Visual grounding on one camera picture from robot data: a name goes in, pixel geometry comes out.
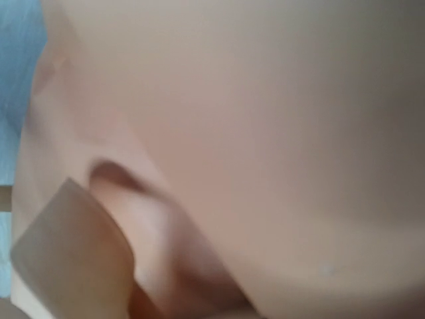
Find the pink beige wrapping paper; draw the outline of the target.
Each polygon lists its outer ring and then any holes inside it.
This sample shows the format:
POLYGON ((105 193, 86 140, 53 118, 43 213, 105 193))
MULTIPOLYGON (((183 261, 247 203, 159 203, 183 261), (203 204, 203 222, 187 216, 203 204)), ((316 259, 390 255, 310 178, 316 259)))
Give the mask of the pink beige wrapping paper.
POLYGON ((127 318, 424 317, 423 1, 43 1, 13 245, 71 179, 127 318))

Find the beige ribbon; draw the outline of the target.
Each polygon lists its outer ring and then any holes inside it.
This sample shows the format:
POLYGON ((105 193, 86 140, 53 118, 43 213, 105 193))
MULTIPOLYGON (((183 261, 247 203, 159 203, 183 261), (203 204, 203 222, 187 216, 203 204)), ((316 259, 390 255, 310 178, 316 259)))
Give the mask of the beige ribbon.
POLYGON ((94 197, 67 179, 11 249, 14 269, 54 318, 127 318, 134 257, 94 197))

